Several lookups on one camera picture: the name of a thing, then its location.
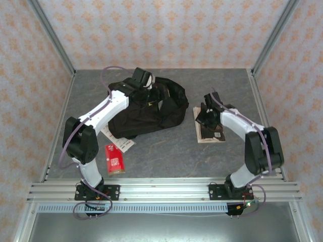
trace orange floral pattern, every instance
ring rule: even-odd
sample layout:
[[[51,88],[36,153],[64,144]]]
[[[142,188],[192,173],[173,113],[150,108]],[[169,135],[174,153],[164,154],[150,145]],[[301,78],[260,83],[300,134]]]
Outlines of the orange floral pattern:
[[[0,26],[0,240],[13,241],[70,75],[27,1],[0,1]]]
[[[289,179],[323,238],[323,4],[303,0],[257,77],[271,124],[279,130]]]
[[[287,2],[40,0],[76,69],[251,68]]]

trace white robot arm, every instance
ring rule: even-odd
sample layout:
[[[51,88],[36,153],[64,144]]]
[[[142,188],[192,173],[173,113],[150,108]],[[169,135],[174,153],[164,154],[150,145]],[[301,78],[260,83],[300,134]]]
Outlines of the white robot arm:
[[[100,192],[104,184],[95,160],[98,153],[96,138],[98,133],[115,115],[126,109],[130,102],[138,99],[139,90],[150,90],[153,83],[154,76],[150,72],[136,68],[132,78],[119,82],[111,92],[111,95],[93,110],[80,116],[78,119],[70,117],[66,121],[63,147],[68,139],[71,138],[71,141],[67,144],[66,152],[78,164],[83,176],[81,184],[85,189],[88,189],[88,187],[84,185],[84,180]],[[82,123],[84,124],[81,128],[72,136],[75,129]],[[92,190],[88,190],[88,194],[89,196],[85,200],[96,197]]]
[[[196,121],[209,130],[228,127],[245,142],[245,164],[228,175],[224,184],[229,198],[239,199],[249,183],[284,164],[278,131],[254,123],[230,104],[223,105],[217,92],[205,95],[204,100]]]

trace black bag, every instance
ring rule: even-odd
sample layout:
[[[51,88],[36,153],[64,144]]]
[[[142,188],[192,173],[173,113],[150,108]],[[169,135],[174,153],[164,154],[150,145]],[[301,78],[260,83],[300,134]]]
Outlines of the black bag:
[[[147,89],[138,92],[138,96],[147,98],[132,101],[109,121],[109,130],[116,138],[133,139],[137,135],[175,127],[184,120],[189,103],[185,89],[176,82],[156,77],[149,96]]]

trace wallpaper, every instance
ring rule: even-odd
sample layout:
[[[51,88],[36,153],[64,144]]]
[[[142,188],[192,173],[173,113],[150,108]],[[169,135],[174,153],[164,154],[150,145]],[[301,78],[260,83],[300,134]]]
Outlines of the wallpaper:
[[[41,0],[76,69],[251,68],[288,0]]]
[[[323,3],[300,1],[257,82],[271,125],[278,128],[290,180],[323,238]]]
[[[26,0],[0,1],[0,237],[45,165],[70,75]]]

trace red package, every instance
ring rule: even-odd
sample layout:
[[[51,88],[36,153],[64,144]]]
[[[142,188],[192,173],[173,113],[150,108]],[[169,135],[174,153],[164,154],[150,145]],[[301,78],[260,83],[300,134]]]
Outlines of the red package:
[[[122,152],[114,144],[105,146],[107,174],[115,175],[125,173]]]

